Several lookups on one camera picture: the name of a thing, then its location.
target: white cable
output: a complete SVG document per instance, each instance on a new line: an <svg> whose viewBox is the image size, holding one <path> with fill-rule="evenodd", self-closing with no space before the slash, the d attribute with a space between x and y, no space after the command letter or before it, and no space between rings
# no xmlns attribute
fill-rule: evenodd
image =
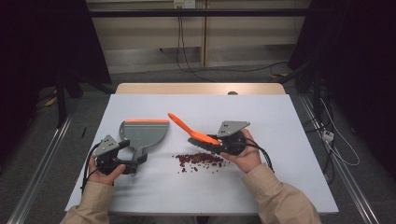
<svg viewBox="0 0 396 224"><path fill-rule="evenodd" d="M332 116L330 115L330 112L329 112L329 110L327 109L326 104L323 102L323 99L320 98L320 101L323 103L324 108L326 109L326 112L327 112L327 114L329 115L329 119L330 119L330 121L332 122L332 126L333 126L334 129L338 132L338 134L340 134L341 138L343 138L343 140L349 145L349 147L350 147L350 149L352 149L353 153L355 153L356 158L358 159L358 161L357 161L356 163L351 163L351 162L345 161L345 160L341 157L340 154L338 154L337 152L335 152L334 149L332 149L332 147L330 147L330 144L329 144L330 150L331 150L331 151L334 153L334 155L335 155L336 157L338 157L343 163L348 164L348 165L351 165L351 166L357 166L357 165L359 165L359 164L361 163L361 159L359 158L358 153L356 153L356 151L355 151L355 149L352 147L352 145L350 145L350 144L348 143L348 141L345 139L345 137L344 137L343 135L341 135L341 133L338 131L337 127L335 127L335 124L334 124L334 122L332 121Z"/></svg>

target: beige sleeve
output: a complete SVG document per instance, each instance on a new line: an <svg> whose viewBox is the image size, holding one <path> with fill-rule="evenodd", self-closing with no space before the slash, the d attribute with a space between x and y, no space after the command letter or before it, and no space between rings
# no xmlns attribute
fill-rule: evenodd
<svg viewBox="0 0 396 224"><path fill-rule="evenodd" d="M277 180L271 169L261 164L243 177L259 204L262 223L320 223L317 209L292 185Z"/></svg>
<svg viewBox="0 0 396 224"><path fill-rule="evenodd" d="M71 207L61 224L108 223L107 210L113 190L113 186L88 181L80 205Z"/></svg>

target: gray carpet floor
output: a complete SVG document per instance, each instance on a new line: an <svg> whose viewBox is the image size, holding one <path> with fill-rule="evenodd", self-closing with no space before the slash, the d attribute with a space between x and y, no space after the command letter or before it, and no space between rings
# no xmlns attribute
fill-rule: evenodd
<svg viewBox="0 0 396 224"><path fill-rule="evenodd" d="M272 74L285 73L289 70L285 65L275 65L271 69L261 69L263 66L233 66L212 69L195 74L214 82L268 82L276 79ZM205 82L192 73L180 70L145 72L134 74L112 75L112 85L116 89L122 82ZM75 111L64 139L45 174L45 179L35 196L35 200L25 219L25 223L59 223L65 212L64 208L75 186L75 179L92 145L96 130L105 112L109 95L97 89L81 84L84 94L80 99L66 97L67 110ZM310 120L303 106L301 96L296 92L293 81L285 84L285 90L290 95L302 122ZM41 95L46 95L52 88L46 88ZM20 197L31 180L38 164L41 162L50 141L55 134L58 122L57 105L41 107L43 102L37 103L35 117L28 127L21 141L17 144L7 163L3 164L0 175L0 223L7 223ZM348 123L342 108L332 101L334 122L337 129L352 145L361 158L358 166L349 166L350 172L356 178L363 193L380 223L394 223L396 220L396 181L387 173L380 163L372 156L363 139L353 133L353 127ZM313 129L311 123L304 126L306 130ZM317 156L321 167L324 166L327 153L318 137L317 132L307 132L307 137ZM356 160L348 145L335 136L335 144L347 161ZM332 175L330 166L327 175ZM323 223L364 223L355 202L352 200L343 180L334 172L333 182L330 184L333 197L340 212L321 217ZM127 217L112 216L112 223L127 223Z"/></svg>

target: floor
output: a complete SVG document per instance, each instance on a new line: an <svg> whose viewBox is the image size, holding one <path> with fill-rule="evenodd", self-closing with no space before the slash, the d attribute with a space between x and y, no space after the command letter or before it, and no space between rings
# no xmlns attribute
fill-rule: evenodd
<svg viewBox="0 0 396 224"><path fill-rule="evenodd" d="M180 73L175 75L176 70L181 66L186 68L184 55L180 55L177 64L176 49L150 49L150 50L125 50L105 52L105 57L113 86L124 81L172 81L182 80L196 81L191 73ZM246 69L263 64L287 61L292 53L292 46L272 46L240 49L212 49L211 68L218 66L233 66L235 69ZM186 49L186 57L191 68L200 67L199 50ZM288 73L290 70L286 66L274 66L265 70L252 73L239 73L224 71L212 71L219 76L235 76L235 81L265 82L271 80L270 74ZM83 86L84 96L81 99L66 98L67 111L74 113L74 119L64 130L64 133L55 131L57 123L56 105L43 107L36 111L35 119L17 145L17 150L11 155L12 160L4 167L0 175L0 223L7 223L8 219L15 215L25 214L25 217L16 218L19 223L53 223L62 219L64 206L67 203L69 191L74 187L74 179L79 174L80 166L86 155L85 151L72 151L72 148L89 148L95 136L95 131L100 123L103 112L106 109L108 95L93 90L90 86ZM46 95L52 88L45 89L41 95ZM314 124L307 122L311 120L307 109L302 103L309 101L309 94L298 94L293 88L293 83L285 85L287 94L295 104L300 120L306 129L307 137L318 157L318 162L322 166L326 162L326 152L317 132L309 132L314 129ZM343 163L334 165L334 180L329 185L334 199L339 206L340 212L336 215L322 217L323 223L391 223L396 219L396 181L392 179L382 166L373 158L369 149L362 139L354 135L347 118L343 116L342 109L332 103L334 122L338 130L346 137L360 156L361 163L358 166L347 166ZM64 140L60 143L51 141L54 135L62 135ZM350 150L349 145L341 139L337 133L337 149L342 153L343 158L355 162L356 155ZM37 167L43 160L43 155L48 155L48 146L54 145L56 151L49 158L52 162L43 169L42 182L32 179L36 176ZM332 176L332 169L329 168L329 177ZM26 191L28 186L34 185L36 190ZM28 197L33 197L33 201L20 205L23 194L28 193ZM362 201L368 202L368 207L359 204ZM46 217L43 209L47 213L52 213L53 217ZM373 211L372 215L366 216L364 211ZM114 223L123 223L122 218L114 218Z"/></svg>

